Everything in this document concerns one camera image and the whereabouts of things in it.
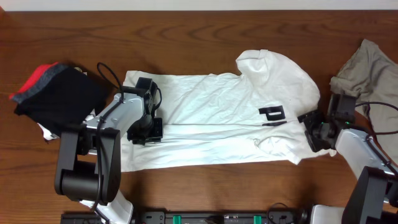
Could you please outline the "white printed t-shirt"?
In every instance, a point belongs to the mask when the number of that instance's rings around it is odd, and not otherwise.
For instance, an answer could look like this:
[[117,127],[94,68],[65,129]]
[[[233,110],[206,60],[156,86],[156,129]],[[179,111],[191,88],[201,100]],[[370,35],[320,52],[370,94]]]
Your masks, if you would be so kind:
[[244,51],[236,65],[238,74],[151,75],[162,92],[163,138],[122,138],[122,171],[316,157],[298,120],[320,100],[310,76],[269,50]]

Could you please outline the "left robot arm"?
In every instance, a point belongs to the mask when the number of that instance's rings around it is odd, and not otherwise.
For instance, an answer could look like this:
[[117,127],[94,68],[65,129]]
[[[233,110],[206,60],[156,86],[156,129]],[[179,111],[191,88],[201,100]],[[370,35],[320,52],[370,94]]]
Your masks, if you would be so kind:
[[140,77],[136,86],[122,86],[98,116],[67,127],[60,137],[56,193],[92,208],[105,223],[131,223],[133,205],[119,189],[121,138],[142,146],[161,141],[158,93],[152,79]]

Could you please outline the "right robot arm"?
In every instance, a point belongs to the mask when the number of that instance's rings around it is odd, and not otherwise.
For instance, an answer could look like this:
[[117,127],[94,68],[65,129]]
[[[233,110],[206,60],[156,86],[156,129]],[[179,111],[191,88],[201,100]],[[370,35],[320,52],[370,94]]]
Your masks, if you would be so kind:
[[367,129],[354,125],[358,107],[353,96],[334,94],[328,112],[314,110],[298,117],[313,152],[333,149],[343,156],[357,178],[345,207],[315,205],[299,217],[300,223],[397,223],[397,166],[378,148]]

